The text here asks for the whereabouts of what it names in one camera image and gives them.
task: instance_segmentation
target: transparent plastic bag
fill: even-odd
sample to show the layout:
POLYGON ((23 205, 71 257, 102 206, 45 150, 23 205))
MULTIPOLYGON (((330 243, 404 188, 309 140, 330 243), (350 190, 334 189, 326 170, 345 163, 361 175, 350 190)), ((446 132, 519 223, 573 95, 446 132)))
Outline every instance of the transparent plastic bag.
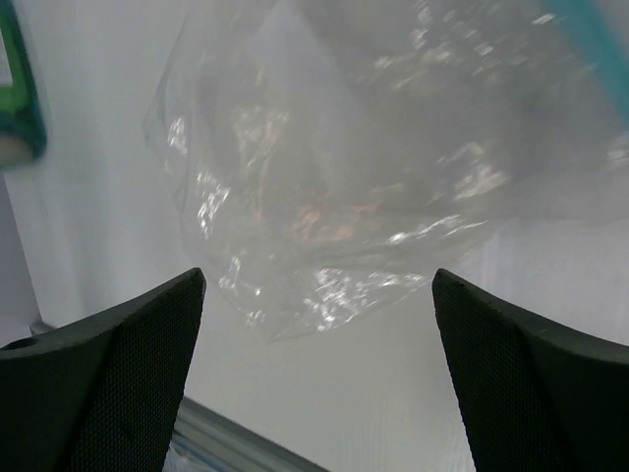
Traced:
POLYGON ((625 217, 629 138, 564 33, 536 0, 193 2, 144 123, 189 249, 285 337, 503 218, 625 217))

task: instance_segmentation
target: white table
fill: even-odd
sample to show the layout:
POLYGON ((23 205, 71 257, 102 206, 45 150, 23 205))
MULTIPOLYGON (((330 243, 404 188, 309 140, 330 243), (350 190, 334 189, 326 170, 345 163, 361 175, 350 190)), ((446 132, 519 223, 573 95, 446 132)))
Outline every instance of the white table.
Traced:
MULTIPOLYGON (((168 0, 18 7, 51 140, 7 184, 42 317, 59 326, 194 264, 141 129, 186 9, 168 0)), ((629 224, 515 226, 454 268, 527 308, 629 341, 626 303, 604 313, 585 288, 593 266, 609 264, 608 290, 622 300, 629 224), (579 274, 579 290, 559 280, 565 270, 579 274), (591 311, 565 313, 561 300, 575 292, 591 311)), ((474 469, 427 291, 333 332, 268 344, 210 289, 186 394, 335 472, 474 469)))

